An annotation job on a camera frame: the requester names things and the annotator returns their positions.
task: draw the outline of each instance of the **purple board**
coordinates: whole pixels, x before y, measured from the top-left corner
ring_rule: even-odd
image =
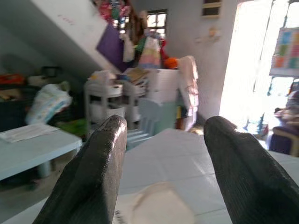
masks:
[[[122,61],[124,44],[119,38],[119,35],[119,31],[111,24],[108,24],[96,49],[111,64],[113,64],[121,72],[124,72],[130,67],[131,63],[125,63]]]

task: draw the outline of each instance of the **doorway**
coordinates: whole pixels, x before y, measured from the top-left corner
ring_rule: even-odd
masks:
[[[284,107],[292,78],[271,86],[272,56],[288,10],[288,0],[255,0],[240,3],[234,23],[220,115],[252,134],[258,134],[275,107]],[[298,4],[289,9],[286,27],[299,24]]]

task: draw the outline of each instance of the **light blue plastic chair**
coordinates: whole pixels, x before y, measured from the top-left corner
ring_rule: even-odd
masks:
[[[140,122],[138,129],[128,131],[127,150],[130,150],[154,135],[155,123],[161,118],[162,105],[147,98],[140,98]]]

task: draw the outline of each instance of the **colorful poster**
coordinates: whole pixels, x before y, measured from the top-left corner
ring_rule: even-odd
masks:
[[[299,27],[280,29],[272,67],[299,69]]]

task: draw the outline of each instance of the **white cloth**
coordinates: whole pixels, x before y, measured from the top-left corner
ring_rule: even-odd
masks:
[[[199,105],[198,73],[194,57],[186,56],[178,59],[178,68],[180,71],[179,88],[189,117],[184,121],[185,130],[188,130],[196,122],[196,112]]]
[[[123,62],[133,61],[135,58],[135,49],[128,34],[121,34],[120,38],[124,41]]]
[[[194,214],[169,182],[117,198],[112,224],[194,224]]]

